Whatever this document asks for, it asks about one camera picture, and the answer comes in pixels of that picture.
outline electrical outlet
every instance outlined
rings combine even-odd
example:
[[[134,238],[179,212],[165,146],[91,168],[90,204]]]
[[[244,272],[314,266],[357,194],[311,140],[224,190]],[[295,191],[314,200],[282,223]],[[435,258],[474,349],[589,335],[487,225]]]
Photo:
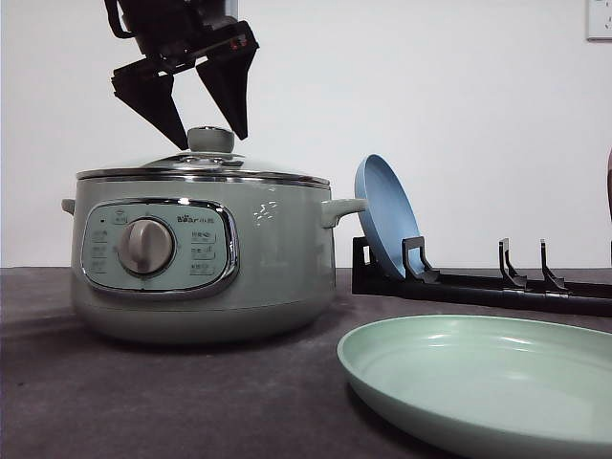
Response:
[[[587,0],[586,38],[612,41],[612,0]]]

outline brand logo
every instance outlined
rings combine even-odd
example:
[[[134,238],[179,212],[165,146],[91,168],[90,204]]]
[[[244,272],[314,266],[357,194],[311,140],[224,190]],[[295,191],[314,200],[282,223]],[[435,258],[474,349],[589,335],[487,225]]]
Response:
[[[179,215],[178,217],[176,217],[176,219],[179,223],[214,223],[214,218],[192,217],[188,214]]]
[[[203,217],[191,217],[187,214],[179,215],[176,217],[179,223],[205,223],[206,220]]]

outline pot lid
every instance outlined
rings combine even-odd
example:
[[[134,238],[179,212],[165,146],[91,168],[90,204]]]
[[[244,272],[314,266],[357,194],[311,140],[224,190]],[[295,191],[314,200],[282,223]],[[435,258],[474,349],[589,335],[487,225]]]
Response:
[[[329,181],[231,153],[233,133],[217,127],[198,127],[187,133],[189,150],[136,167],[79,172],[79,180],[95,178],[209,177],[267,179],[292,185],[329,186]]]

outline tabletop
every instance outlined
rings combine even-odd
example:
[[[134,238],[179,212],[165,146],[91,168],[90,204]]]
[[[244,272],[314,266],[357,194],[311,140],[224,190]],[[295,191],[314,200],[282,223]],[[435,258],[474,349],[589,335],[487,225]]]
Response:
[[[612,281],[610,270],[560,271]],[[191,347],[103,338],[74,316],[67,268],[2,271],[2,443],[13,458],[454,458],[403,433],[352,391],[348,331],[424,314],[523,317],[612,332],[612,318],[351,295],[270,339]]]

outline green plate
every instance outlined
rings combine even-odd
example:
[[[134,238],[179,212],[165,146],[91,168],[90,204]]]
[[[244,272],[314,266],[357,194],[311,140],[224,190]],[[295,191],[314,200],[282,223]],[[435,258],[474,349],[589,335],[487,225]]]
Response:
[[[612,335],[504,317],[418,316],[345,335],[358,395],[468,457],[612,458]]]

